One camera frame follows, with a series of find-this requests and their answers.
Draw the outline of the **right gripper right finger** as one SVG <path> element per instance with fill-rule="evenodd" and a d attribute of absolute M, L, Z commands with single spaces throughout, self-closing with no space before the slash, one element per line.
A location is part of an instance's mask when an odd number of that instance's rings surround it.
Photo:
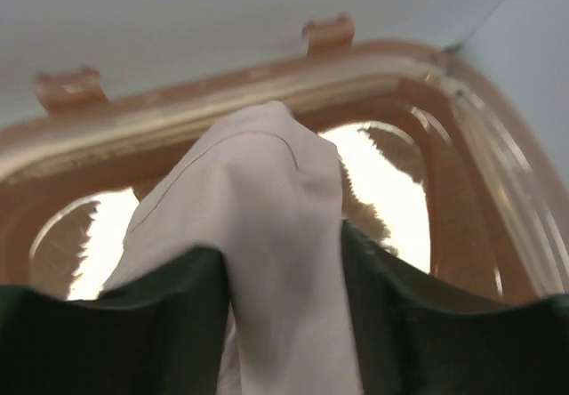
<path fill-rule="evenodd" d="M 350 222 L 341 256 L 365 393 L 567 393 L 566 295 L 486 299 L 383 251 Z"/>

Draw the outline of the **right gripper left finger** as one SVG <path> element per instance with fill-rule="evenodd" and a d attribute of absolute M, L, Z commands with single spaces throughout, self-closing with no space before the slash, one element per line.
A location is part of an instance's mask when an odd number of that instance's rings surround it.
<path fill-rule="evenodd" d="M 4 394 L 213 394 L 229 292 L 196 248 L 93 301 L 1 289 Z"/>

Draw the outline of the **pink tank top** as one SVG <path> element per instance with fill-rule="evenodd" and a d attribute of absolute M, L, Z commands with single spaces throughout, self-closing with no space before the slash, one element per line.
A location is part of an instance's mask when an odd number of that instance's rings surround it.
<path fill-rule="evenodd" d="M 277 101 L 213 125 L 139 203 L 108 290 L 193 246 L 228 269 L 220 394 L 358 394 L 336 147 Z"/>

